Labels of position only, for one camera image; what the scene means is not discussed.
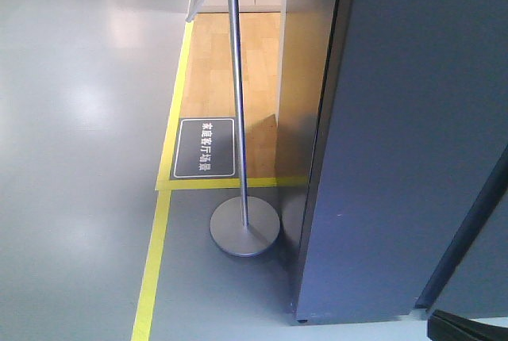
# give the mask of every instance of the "stanchion pole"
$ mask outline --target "stanchion pole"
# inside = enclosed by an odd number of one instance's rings
[[[238,0],[228,0],[229,35],[231,41],[231,57],[233,61],[233,81],[235,86],[235,106],[238,144],[238,174],[241,192],[241,220],[248,226],[247,202],[247,162],[245,152],[245,121],[244,121],[244,87],[242,84],[241,39],[240,39],[240,8]]]
[[[231,56],[236,103],[236,140],[239,197],[223,202],[210,220],[215,243],[235,256],[254,256],[266,251],[277,239],[279,215],[266,201],[247,195],[247,163],[245,152],[244,93],[242,86],[240,10],[238,0],[228,0]]]

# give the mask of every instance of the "sign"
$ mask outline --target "sign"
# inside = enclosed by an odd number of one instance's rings
[[[173,178],[225,178],[236,174],[234,119],[181,119]]]

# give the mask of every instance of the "gray floor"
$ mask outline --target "gray floor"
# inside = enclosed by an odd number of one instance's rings
[[[0,0],[0,340],[130,338],[188,0]]]
[[[280,247],[253,259],[241,259],[219,251],[211,239],[213,210],[237,193],[172,193],[151,341],[428,340],[426,322],[414,316],[369,324],[295,323],[288,307]],[[254,189],[251,194],[275,206],[273,188]],[[507,325],[506,319],[487,322]]]

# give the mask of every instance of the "yellow tape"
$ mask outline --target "yellow tape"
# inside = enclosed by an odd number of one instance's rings
[[[185,33],[183,34],[182,50],[180,52],[180,60],[178,71],[176,72],[175,89],[173,91],[173,100],[169,110],[169,118],[167,120],[166,138],[162,148],[160,157],[159,174],[157,175],[157,184],[159,181],[168,180],[171,173],[171,164],[173,162],[173,152],[175,150],[176,133],[178,131],[178,123],[180,118],[180,110],[182,108],[183,88],[185,86],[185,75],[187,73],[187,64],[189,61],[189,51],[191,49],[191,37],[194,22],[186,23]]]
[[[150,338],[170,201],[170,190],[159,192],[131,341],[148,341]]]
[[[249,188],[268,188],[270,186],[277,186],[277,179],[275,177],[248,178]],[[228,189],[239,187],[240,179],[238,178],[161,180],[156,185],[157,190]]]

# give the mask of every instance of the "wooden floor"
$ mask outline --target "wooden floor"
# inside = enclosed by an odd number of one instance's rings
[[[248,176],[252,178],[275,177],[279,22],[280,13],[241,14]],[[199,14],[190,49],[181,117],[233,117],[227,14]]]

